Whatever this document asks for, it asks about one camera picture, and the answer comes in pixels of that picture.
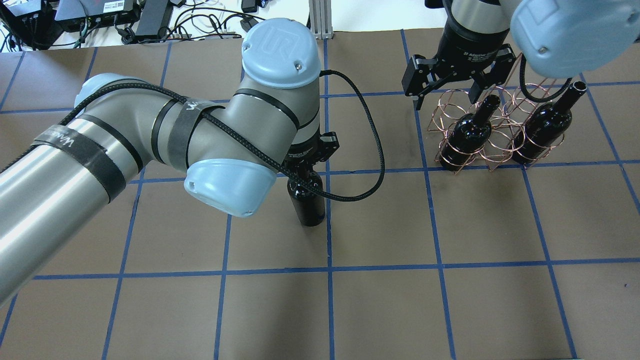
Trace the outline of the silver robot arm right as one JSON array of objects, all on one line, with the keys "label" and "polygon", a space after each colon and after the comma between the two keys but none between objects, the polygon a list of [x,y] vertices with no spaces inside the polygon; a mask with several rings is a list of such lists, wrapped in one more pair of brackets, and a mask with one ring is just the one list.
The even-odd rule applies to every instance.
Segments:
[{"label": "silver robot arm right", "polygon": [[517,55],[548,79],[571,79],[602,68],[639,41],[637,0],[426,0],[446,22],[434,57],[415,54],[401,84],[420,110],[446,84],[473,80],[469,100],[505,84]]}]

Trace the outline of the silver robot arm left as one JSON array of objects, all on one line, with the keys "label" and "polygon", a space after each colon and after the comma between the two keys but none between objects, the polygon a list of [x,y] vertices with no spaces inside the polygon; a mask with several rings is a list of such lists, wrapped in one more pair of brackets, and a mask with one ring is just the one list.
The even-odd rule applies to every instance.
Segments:
[{"label": "silver robot arm left", "polygon": [[83,84],[68,116],[1,171],[5,305],[150,162],[185,173],[185,191],[235,217],[255,214],[286,160],[319,139],[320,61],[302,23],[273,18],[241,45],[228,104],[114,73]]}]

